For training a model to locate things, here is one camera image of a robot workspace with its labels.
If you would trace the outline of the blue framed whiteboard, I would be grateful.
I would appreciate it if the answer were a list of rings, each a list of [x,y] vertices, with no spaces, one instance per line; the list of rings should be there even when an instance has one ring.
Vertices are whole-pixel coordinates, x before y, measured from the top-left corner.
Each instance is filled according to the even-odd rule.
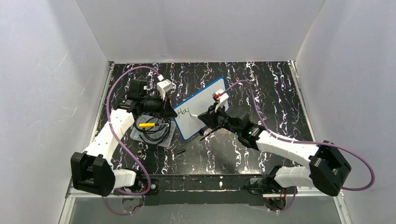
[[[207,112],[208,107],[215,103],[213,93],[219,89],[225,90],[227,87],[225,78],[219,77],[174,107],[178,114],[175,123],[183,140],[188,140],[205,127],[201,120],[191,117],[190,114],[200,115]]]

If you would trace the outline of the black marker cap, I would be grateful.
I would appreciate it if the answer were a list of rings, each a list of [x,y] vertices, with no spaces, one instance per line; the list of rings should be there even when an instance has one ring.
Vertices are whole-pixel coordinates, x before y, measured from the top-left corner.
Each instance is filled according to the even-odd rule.
[[[185,152],[185,149],[180,149],[180,150],[177,151],[177,155],[182,154],[184,152]]]

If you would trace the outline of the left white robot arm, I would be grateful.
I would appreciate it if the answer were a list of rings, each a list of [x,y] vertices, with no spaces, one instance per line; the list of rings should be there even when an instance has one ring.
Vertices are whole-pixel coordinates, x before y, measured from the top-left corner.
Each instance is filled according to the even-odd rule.
[[[139,115],[154,113],[160,118],[176,117],[167,92],[172,82],[162,79],[155,89],[148,89],[147,81],[134,79],[124,97],[117,99],[109,119],[93,142],[83,152],[71,157],[72,184],[74,189],[108,196],[115,189],[132,187],[138,182],[137,173],[129,169],[111,168],[111,158],[121,139],[132,127]]]

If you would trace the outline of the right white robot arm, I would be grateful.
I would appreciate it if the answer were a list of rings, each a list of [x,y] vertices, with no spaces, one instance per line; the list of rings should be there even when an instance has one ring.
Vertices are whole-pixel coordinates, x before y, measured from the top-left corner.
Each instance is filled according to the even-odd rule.
[[[299,164],[298,167],[275,166],[265,178],[245,187],[252,194],[278,192],[296,186],[315,187],[328,196],[337,196],[351,172],[345,157],[329,142],[299,144],[293,138],[271,135],[266,128],[252,122],[240,106],[226,110],[212,105],[197,118],[214,131],[224,128],[236,134],[238,141],[247,148],[270,152]]]

